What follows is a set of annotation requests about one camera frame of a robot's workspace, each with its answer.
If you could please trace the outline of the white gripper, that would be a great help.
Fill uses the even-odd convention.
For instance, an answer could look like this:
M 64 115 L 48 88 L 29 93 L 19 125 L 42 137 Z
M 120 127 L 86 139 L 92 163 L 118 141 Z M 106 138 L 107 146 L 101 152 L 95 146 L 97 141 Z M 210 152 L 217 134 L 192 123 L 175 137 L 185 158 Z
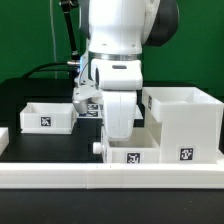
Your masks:
M 103 91 L 103 122 L 109 141 L 128 141 L 133 131 L 137 93 Z

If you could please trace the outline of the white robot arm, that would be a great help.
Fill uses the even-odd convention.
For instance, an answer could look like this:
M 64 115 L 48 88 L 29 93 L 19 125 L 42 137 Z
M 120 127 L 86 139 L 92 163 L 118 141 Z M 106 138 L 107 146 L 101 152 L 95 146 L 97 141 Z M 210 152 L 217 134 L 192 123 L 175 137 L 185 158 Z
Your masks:
M 87 76 L 79 99 L 103 105 L 110 141 L 130 138 L 142 89 L 144 46 L 162 46 L 178 29 L 176 0 L 80 0 L 80 28 L 89 40 Z

